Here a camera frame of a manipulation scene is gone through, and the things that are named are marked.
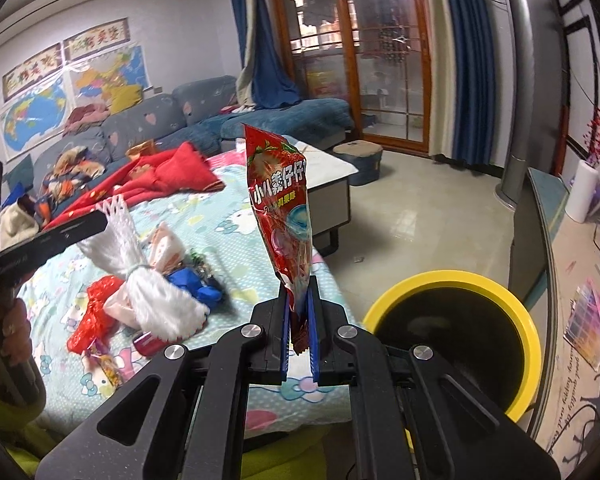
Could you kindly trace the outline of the left hand with painted nails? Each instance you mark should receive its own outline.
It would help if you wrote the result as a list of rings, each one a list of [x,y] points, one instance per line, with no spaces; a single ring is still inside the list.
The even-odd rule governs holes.
[[[8,359],[10,366],[26,362],[32,356],[31,324],[23,300],[15,298],[3,322],[3,344],[1,356]]]

